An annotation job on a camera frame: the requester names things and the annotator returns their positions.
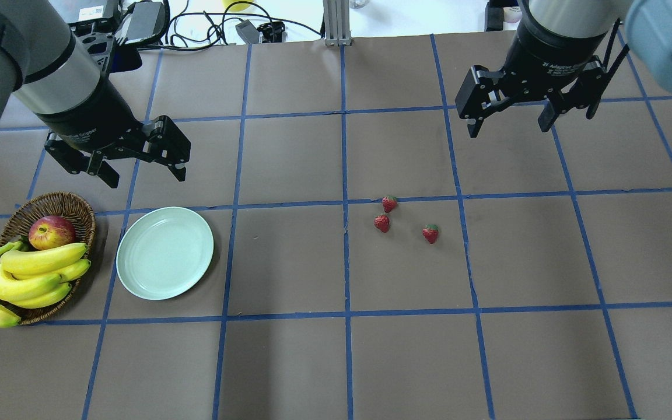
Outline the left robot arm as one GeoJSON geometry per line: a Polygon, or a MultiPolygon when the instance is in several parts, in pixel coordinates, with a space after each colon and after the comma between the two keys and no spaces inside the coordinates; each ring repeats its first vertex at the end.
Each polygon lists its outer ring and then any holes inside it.
{"type": "Polygon", "coordinates": [[[138,159],[186,179],[191,143],[161,115],[142,123],[109,79],[137,69],[141,46],[156,46],[170,24],[170,5],[151,2],[150,35],[126,37],[146,2],[103,27],[100,19],[71,26],[49,1],[0,1],[0,119],[16,96],[46,127],[45,151],[68,173],[87,173],[117,188],[109,160],[138,159]]]}

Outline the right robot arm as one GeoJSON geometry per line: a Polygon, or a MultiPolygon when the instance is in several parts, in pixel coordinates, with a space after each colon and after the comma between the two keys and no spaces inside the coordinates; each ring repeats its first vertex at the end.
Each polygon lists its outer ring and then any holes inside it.
{"type": "Polygon", "coordinates": [[[470,138],[490,116],[544,102],[549,131],[570,110],[592,119],[614,75],[636,55],[672,93],[672,1],[520,1],[521,19],[497,70],[470,67],[455,98],[470,138]]]}

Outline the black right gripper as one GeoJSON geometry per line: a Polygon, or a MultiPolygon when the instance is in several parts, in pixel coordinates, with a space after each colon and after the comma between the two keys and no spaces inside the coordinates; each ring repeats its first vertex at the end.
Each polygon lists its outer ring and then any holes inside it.
{"type": "Polygon", "coordinates": [[[472,65],[459,88],[455,105],[469,137],[477,138],[488,117],[512,104],[546,98],[538,117],[542,132],[571,109],[586,109],[586,118],[593,119],[608,85],[608,72],[596,54],[605,35],[569,37],[536,20],[521,21],[502,68],[472,65]]]}

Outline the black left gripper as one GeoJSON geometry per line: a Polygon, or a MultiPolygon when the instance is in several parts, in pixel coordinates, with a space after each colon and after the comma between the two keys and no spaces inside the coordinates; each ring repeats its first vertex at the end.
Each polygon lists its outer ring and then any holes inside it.
{"type": "Polygon", "coordinates": [[[180,183],[186,180],[191,143],[181,128],[168,116],[142,125],[114,87],[98,88],[69,111],[37,116],[53,132],[45,151],[67,173],[86,173],[117,188],[120,175],[107,161],[136,155],[170,170],[180,183]]]}

